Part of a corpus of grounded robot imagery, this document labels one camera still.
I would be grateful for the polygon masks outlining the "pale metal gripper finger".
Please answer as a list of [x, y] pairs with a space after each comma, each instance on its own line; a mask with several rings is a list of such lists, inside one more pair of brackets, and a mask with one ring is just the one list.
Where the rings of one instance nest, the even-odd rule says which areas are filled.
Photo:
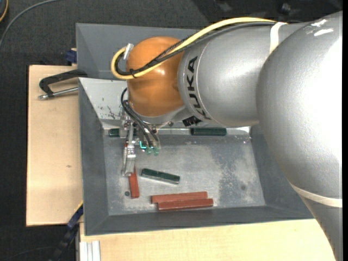
[[130, 176], [134, 171], [135, 165], [135, 148], [133, 145], [125, 145], [123, 149], [123, 164], [121, 173], [123, 176]]

